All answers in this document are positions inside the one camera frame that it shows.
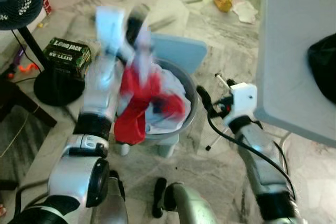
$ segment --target yellow object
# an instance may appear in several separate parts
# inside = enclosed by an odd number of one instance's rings
[[[214,0],[214,2],[221,12],[227,13],[232,7],[232,0]]]

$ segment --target gray bucket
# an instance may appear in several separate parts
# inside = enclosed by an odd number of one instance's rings
[[[175,136],[179,133],[181,133],[183,130],[185,130],[191,122],[194,120],[197,110],[197,104],[198,104],[198,96],[196,92],[196,86],[190,75],[183,70],[178,65],[164,59],[157,58],[156,62],[158,65],[161,66],[161,68],[169,70],[173,75],[175,75],[183,85],[185,89],[185,97],[191,102],[191,110],[187,117],[187,119],[184,121],[182,127],[174,132],[171,133],[165,133],[165,134],[148,134],[145,138],[145,143],[150,144],[151,142],[159,142],[160,140],[167,139],[169,137]]]

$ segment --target black fan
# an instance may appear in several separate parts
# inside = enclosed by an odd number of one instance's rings
[[[43,0],[0,0],[0,30],[18,29],[44,67],[36,78],[34,92],[43,103],[63,106],[81,96],[85,83],[54,70],[26,27],[40,13]]]

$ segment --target white table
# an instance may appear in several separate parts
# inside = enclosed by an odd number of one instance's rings
[[[307,62],[308,48],[336,33],[336,0],[262,0],[261,14],[256,117],[336,147],[336,105]]]

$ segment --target marble floor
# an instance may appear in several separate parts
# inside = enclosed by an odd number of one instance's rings
[[[214,78],[216,72],[237,82],[254,82],[259,15],[255,24],[243,24],[233,12],[219,12],[213,0],[50,1],[54,4],[54,12],[45,20],[47,25],[37,28],[33,34],[42,48],[53,37],[81,40],[97,48],[92,21],[95,6],[117,5],[129,12],[134,4],[144,3],[151,10],[148,23],[154,32],[206,42],[207,56],[192,77],[214,99],[225,93]],[[255,9],[260,9],[260,0],[249,1]],[[160,25],[167,19],[170,20],[168,23]],[[32,81],[22,82],[20,87],[37,101]],[[68,106],[74,115],[78,114],[80,102],[78,99]],[[48,177],[74,126],[59,108],[41,106],[58,120],[58,124],[49,132],[23,184]],[[287,135],[286,130],[264,126],[275,141]],[[133,146],[129,155],[120,157],[113,151],[112,144],[108,161],[124,182],[129,223],[179,223],[178,215],[172,212],[165,213],[161,219],[151,217],[154,184],[160,176],[166,177],[168,182],[181,181],[197,189],[211,204],[218,223],[261,223],[236,147],[222,139],[211,151],[205,150],[216,137],[206,122],[204,109],[199,106],[195,120],[180,135],[180,142],[171,158],[161,158],[155,146],[143,145]],[[308,223],[336,223],[336,150],[294,134],[289,136],[286,150],[302,216]],[[23,205],[45,190],[46,187],[41,186],[24,194]],[[7,223],[13,216],[13,200],[13,195],[9,195],[6,203],[8,214],[0,218],[0,223]]]

